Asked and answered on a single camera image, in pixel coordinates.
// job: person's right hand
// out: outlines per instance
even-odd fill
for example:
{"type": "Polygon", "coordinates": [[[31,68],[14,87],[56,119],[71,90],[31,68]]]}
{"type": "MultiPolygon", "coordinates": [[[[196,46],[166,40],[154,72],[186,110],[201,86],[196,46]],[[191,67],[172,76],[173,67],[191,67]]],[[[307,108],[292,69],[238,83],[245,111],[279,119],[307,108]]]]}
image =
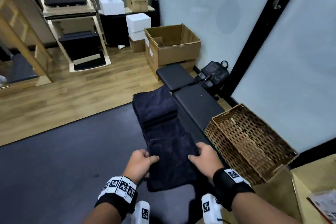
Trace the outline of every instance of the person's right hand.
{"type": "Polygon", "coordinates": [[[222,162],[214,149],[210,145],[203,142],[196,144],[199,149],[200,156],[188,155],[188,159],[197,167],[197,169],[209,179],[218,169],[223,168],[222,162]]]}

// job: black wristband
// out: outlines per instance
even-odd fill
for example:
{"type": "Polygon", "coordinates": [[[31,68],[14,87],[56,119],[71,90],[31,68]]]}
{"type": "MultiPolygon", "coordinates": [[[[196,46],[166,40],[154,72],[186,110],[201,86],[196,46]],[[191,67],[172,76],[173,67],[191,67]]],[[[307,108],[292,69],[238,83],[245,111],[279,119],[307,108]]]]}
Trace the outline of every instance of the black wristband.
{"type": "Polygon", "coordinates": [[[134,196],[132,198],[132,202],[129,204],[124,200],[124,198],[118,196],[115,193],[106,193],[105,195],[101,196],[94,207],[96,208],[97,205],[101,203],[109,203],[110,205],[113,205],[115,209],[120,214],[121,221],[123,221],[126,218],[126,215],[128,213],[134,212],[135,202],[137,200],[138,192],[134,193],[134,196]]]}
{"type": "Polygon", "coordinates": [[[233,199],[238,193],[255,192],[236,171],[227,171],[225,168],[217,170],[213,176],[213,183],[217,200],[225,209],[231,211],[233,199]]]}

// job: black backpack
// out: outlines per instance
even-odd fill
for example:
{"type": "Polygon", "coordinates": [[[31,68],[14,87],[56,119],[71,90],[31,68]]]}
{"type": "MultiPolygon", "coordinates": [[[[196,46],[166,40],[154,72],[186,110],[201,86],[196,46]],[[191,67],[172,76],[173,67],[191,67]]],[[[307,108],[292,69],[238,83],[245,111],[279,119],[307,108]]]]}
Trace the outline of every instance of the black backpack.
{"type": "Polygon", "coordinates": [[[226,60],[221,63],[211,61],[195,77],[195,83],[199,83],[211,95],[215,96],[224,85],[225,79],[229,76],[229,64],[226,60]]]}

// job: woven basket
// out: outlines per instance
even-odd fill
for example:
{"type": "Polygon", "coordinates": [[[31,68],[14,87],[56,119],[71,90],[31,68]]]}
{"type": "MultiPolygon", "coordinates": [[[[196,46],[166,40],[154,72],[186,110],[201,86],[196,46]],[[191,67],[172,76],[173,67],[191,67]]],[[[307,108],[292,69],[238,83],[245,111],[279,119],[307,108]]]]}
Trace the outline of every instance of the woven basket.
{"type": "Polygon", "coordinates": [[[298,153],[243,104],[213,117],[205,134],[251,185],[267,183],[298,153]]]}

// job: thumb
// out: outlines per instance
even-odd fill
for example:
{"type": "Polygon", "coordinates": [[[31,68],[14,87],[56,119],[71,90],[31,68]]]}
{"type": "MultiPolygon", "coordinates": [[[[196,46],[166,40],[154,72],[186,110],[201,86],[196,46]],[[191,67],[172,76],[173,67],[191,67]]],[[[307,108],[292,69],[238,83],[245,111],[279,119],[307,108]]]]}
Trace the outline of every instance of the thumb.
{"type": "Polygon", "coordinates": [[[159,161],[159,156],[150,156],[148,157],[149,161],[150,161],[150,165],[154,164],[155,162],[159,161]]]}
{"type": "Polygon", "coordinates": [[[195,164],[196,159],[197,159],[196,156],[194,156],[194,155],[188,155],[188,159],[190,160],[191,163],[193,163],[194,165],[196,165],[196,164],[195,164]]]}

